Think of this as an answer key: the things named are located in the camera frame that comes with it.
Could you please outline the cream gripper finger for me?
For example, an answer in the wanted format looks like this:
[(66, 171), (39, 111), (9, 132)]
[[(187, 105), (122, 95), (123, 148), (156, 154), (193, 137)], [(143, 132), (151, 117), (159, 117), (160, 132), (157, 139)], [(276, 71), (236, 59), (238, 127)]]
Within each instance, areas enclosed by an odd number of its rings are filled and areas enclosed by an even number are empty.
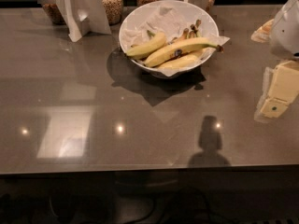
[(270, 32), (274, 20), (269, 20), (260, 26), (251, 35), (251, 40), (259, 43), (268, 43), (270, 41)]
[(281, 117), (299, 95), (299, 62), (288, 60), (275, 68), (266, 67), (262, 91), (254, 119), (267, 123)]

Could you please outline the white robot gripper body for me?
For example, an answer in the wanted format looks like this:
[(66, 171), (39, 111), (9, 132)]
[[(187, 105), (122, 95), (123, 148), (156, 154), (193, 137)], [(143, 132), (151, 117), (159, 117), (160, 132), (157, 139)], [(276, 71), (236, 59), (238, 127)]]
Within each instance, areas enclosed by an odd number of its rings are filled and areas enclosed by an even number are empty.
[(299, 0), (288, 0), (275, 16), (270, 51), (281, 59), (299, 59)]

